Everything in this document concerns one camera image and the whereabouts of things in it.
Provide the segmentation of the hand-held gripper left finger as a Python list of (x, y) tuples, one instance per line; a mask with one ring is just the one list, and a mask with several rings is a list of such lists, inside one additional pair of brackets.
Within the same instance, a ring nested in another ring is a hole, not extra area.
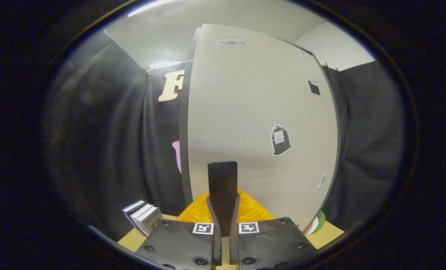
[(168, 270), (214, 270), (222, 262), (221, 227), (204, 193), (175, 220), (163, 219), (135, 252)]

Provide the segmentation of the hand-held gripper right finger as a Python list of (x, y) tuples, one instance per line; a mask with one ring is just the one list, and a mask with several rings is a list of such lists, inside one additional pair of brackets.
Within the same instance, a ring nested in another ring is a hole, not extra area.
[(245, 192), (238, 191), (229, 233), (230, 263), (238, 270), (296, 270), (317, 255), (289, 217), (273, 217)]

